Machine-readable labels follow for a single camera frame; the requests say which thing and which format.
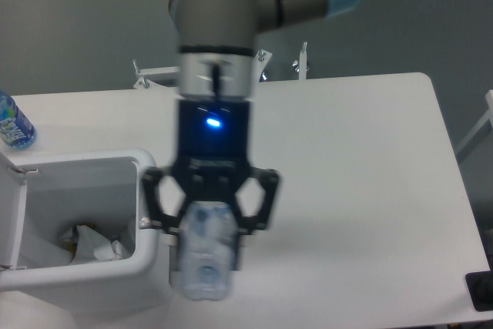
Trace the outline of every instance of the robotic arm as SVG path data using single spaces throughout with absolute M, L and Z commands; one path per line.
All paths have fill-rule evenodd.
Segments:
M 171 0 L 180 32 L 178 146 L 175 162 L 148 169 L 143 189 L 151 222 L 178 236 L 182 293 L 223 299 L 238 267 L 240 238 L 269 226 L 280 176 L 247 157 L 251 71 L 258 32 L 353 8 L 359 0 Z M 159 182 L 185 193 L 177 215 L 163 212 Z M 244 216 L 236 192 L 252 177 L 264 190 L 256 215 Z

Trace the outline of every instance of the water bottle label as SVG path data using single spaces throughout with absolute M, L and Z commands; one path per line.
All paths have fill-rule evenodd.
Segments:
M 9 109 L 6 116 L 0 119 L 0 137 L 4 142 L 19 146 L 32 138 L 34 128 L 17 106 L 15 110 Z

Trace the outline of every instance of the white table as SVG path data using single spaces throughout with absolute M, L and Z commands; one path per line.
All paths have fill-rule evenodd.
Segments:
M 2 151 L 15 162 L 142 147 L 167 164 L 174 98 L 167 88 L 19 96 L 39 138 L 23 153 Z M 254 101 L 250 157 L 279 170 L 283 186 L 229 299 L 176 294 L 148 311 L 72 318 L 0 294 L 0 327 L 368 329 L 493 318 L 468 296 L 465 274 L 488 264 L 428 77 L 270 82 Z

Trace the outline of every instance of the black object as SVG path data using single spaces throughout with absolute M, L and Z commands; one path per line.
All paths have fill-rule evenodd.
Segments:
M 482 271 L 465 276 L 476 311 L 493 311 L 493 272 Z
M 244 55 L 246 57 L 254 57 L 255 51 L 251 48 L 231 45 L 181 45 L 179 52 L 186 53 L 214 53 L 214 54 L 231 54 Z
M 193 202 L 218 201 L 231 209 L 237 225 L 236 240 L 255 230 L 267 229 L 280 177 L 275 170 L 251 167 L 247 159 L 250 103 L 182 99 L 178 111 L 175 163 L 165 168 L 149 168 L 142 178 L 151 221 L 145 227 L 179 236 L 179 225 Z M 159 183 L 167 176 L 173 177 L 185 193 L 176 216 L 166 213 L 159 201 Z M 246 217 L 236 192 L 249 177 L 257 180 L 264 197 L 257 214 Z

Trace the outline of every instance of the trash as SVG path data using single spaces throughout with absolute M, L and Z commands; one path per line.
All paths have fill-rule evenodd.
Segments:
M 129 250 L 132 253 L 135 250 L 135 240 L 129 235 L 132 229 L 135 229 L 134 223 L 135 220 L 131 220 L 121 235 L 112 236 L 110 239 L 98 233 L 96 225 L 75 225 L 61 238 L 62 244 L 74 254 L 70 265 L 124 260 L 131 257 Z M 120 243 L 122 238 L 126 245 Z

